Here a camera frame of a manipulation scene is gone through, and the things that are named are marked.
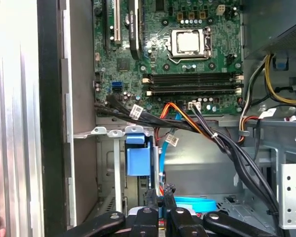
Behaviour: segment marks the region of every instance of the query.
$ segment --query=white cable label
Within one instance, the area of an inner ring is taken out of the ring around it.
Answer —
[[[171,144],[172,146],[176,147],[178,144],[179,139],[171,134],[168,134],[165,142]]]
[[[263,119],[263,118],[266,118],[266,117],[273,117],[273,115],[275,114],[276,112],[276,108],[273,108],[273,109],[268,109],[267,111],[264,111],[259,119]]]
[[[138,120],[143,110],[144,110],[143,107],[140,107],[139,105],[134,104],[129,116],[135,120]]]

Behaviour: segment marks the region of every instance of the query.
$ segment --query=black ram slot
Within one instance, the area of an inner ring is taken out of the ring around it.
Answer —
[[[192,74],[166,74],[166,75],[146,75],[153,84],[170,83],[221,83],[230,82],[234,78],[232,73],[192,73]]]
[[[152,96],[188,95],[188,94],[234,94],[240,85],[205,85],[205,86],[154,86],[150,88]]]

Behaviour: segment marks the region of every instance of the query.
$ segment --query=pcie slot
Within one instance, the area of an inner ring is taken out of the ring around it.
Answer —
[[[109,52],[110,37],[109,37],[109,3],[110,0],[102,0],[102,12],[103,12],[103,44],[106,52]]]
[[[121,43],[120,0],[114,0],[114,41]]]

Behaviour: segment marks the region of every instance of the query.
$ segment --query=metal side panel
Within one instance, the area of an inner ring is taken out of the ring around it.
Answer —
[[[31,0],[0,1],[0,224],[7,236],[44,236],[37,3]]]
[[[95,137],[79,139],[76,134],[95,127],[93,67],[93,19],[89,0],[66,0],[61,4],[63,16],[62,60],[66,105],[70,226],[82,223],[98,199]]]
[[[282,164],[280,174],[280,227],[296,229],[296,164]]]

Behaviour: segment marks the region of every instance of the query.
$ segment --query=white connector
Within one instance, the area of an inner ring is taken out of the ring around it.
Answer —
[[[217,9],[216,9],[216,15],[217,16],[222,16],[226,11],[226,6],[221,4],[221,5],[218,5]]]
[[[192,101],[192,102],[188,102],[187,104],[187,109],[188,110],[192,110],[192,106],[195,106],[198,110],[201,110],[201,102],[196,102],[196,101]]]

